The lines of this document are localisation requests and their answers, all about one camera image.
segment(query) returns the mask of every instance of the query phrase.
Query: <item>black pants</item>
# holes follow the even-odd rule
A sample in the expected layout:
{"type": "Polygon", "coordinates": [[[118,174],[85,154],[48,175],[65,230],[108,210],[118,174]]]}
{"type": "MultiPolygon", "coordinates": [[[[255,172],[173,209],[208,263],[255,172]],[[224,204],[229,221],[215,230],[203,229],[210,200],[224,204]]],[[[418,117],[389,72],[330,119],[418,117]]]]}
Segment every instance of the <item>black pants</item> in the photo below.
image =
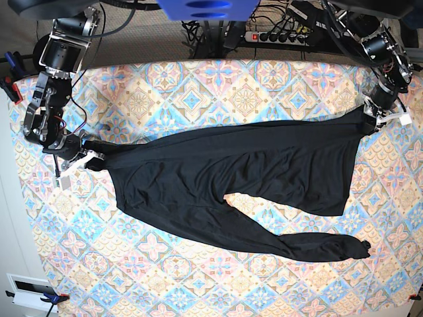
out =
{"type": "Polygon", "coordinates": [[[277,236],[223,199],[239,192],[314,215],[342,215],[364,136],[362,112],[325,122],[199,129],[144,145],[86,143],[106,154],[87,167],[109,171],[124,213],[183,238],[306,262],[366,258],[367,241],[318,232],[277,236]]]}

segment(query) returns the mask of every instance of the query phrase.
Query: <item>blue plastic part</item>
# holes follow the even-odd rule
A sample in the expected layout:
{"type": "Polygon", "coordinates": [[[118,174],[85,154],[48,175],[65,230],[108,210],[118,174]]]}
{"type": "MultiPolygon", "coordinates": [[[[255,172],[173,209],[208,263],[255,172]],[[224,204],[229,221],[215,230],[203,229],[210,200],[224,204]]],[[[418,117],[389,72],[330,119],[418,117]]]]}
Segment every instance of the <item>blue plastic part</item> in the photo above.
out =
{"type": "Polygon", "coordinates": [[[5,53],[6,60],[9,62],[10,66],[18,73],[20,77],[24,77],[26,72],[20,68],[19,62],[15,59],[14,55],[11,52],[5,53]]]}
{"type": "Polygon", "coordinates": [[[47,293],[43,293],[43,295],[45,297],[47,297],[48,299],[50,299],[50,302],[52,304],[57,304],[59,302],[60,296],[58,296],[58,295],[50,295],[50,294],[47,294],[47,293]]]}
{"type": "Polygon", "coordinates": [[[247,21],[260,0],[157,0],[169,20],[247,21]]]}

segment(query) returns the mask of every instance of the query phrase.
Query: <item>patterned tablecloth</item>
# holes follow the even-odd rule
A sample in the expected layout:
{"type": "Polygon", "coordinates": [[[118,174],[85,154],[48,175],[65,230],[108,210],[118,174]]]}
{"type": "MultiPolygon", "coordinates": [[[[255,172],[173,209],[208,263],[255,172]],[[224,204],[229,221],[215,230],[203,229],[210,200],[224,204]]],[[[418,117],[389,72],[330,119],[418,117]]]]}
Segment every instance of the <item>patterned tablecloth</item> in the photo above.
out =
{"type": "MultiPolygon", "coordinates": [[[[35,82],[19,83],[26,100],[35,82]]],[[[88,113],[88,131],[144,143],[213,125],[340,116],[374,84],[371,71],[342,65],[189,61],[87,71],[74,96],[88,113]]],[[[406,303],[423,282],[422,79],[403,100],[413,125],[390,123],[363,139],[343,217],[227,197],[276,234],[339,232],[373,246],[368,259],[323,264],[230,252],[154,229],[117,210],[107,172],[79,170],[61,191],[52,157],[20,133],[28,101],[9,105],[38,253],[50,283],[71,295],[61,316],[335,317],[406,303]]],[[[72,104],[65,110],[72,131],[82,113],[72,104]]]]}

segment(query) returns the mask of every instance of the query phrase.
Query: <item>gray carpet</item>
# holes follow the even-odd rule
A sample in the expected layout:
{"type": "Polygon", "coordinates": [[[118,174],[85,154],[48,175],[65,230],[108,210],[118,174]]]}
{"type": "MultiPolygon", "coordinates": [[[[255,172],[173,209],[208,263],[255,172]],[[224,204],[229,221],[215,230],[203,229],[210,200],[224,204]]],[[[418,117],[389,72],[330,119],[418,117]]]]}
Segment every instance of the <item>gray carpet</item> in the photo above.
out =
{"type": "MultiPolygon", "coordinates": [[[[128,17],[129,10],[118,9],[104,5],[107,13],[107,30],[113,30],[120,26],[128,17]]],[[[6,0],[0,0],[0,54],[6,51],[19,51],[21,54],[31,54],[36,43],[36,22],[16,16],[7,6],[6,0]]],[[[269,15],[276,15],[277,11],[267,12],[269,15]]],[[[260,24],[259,28],[268,30],[266,24],[260,24]]],[[[50,33],[51,21],[40,21],[38,27],[39,36],[50,33]]],[[[393,25],[394,33],[399,33],[397,25],[393,25]]],[[[184,60],[189,56],[188,48],[182,44],[185,40],[184,32],[180,22],[169,21],[163,11],[138,11],[131,23],[123,31],[107,36],[102,41],[101,49],[92,67],[107,65],[119,65],[127,63],[145,63],[150,61],[174,61],[184,60]]],[[[89,50],[84,64],[90,62],[95,46],[89,50]]],[[[240,48],[237,52],[229,54],[228,58],[252,59],[254,49],[240,48]]],[[[257,59],[277,60],[300,60],[299,52],[282,50],[257,49],[257,59]]],[[[346,57],[324,54],[306,54],[307,61],[322,61],[340,64],[354,63],[346,57]]],[[[0,76],[7,72],[8,65],[0,64],[0,76]]]]}

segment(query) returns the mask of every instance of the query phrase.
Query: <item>power strip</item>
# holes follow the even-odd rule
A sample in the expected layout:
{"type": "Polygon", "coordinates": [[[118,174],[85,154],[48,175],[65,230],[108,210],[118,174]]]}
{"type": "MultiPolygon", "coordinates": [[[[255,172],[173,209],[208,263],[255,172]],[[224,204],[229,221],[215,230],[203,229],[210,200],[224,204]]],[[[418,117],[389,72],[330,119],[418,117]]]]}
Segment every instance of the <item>power strip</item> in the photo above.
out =
{"type": "Polygon", "coordinates": [[[303,34],[279,34],[277,32],[269,34],[268,32],[245,32],[246,42],[250,43],[269,43],[269,44],[290,44],[297,46],[309,46],[305,43],[305,35],[303,34]]]}

